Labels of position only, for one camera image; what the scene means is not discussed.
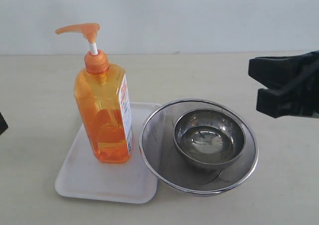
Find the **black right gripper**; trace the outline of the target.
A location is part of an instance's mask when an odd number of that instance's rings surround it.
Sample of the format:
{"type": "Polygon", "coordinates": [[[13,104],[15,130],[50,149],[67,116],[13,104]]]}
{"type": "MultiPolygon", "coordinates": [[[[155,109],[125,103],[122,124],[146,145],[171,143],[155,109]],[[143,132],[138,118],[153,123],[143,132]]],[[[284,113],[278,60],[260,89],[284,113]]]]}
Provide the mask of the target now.
{"type": "Polygon", "coordinates": [[[302,55],[256,57],[249,60],[248,75],[268,88],[259,89],[257,92],[256,110],[258,112],[272,118],[318,117],[318,70],[312,72],[302,86],[291,90],[287,90],[286,87],[279,89],[295,78],[301,69],[301,72],[308,71],[312,64],[319,61],[318,50],[310,54],[311,58],[305,60],[302,55]]]}

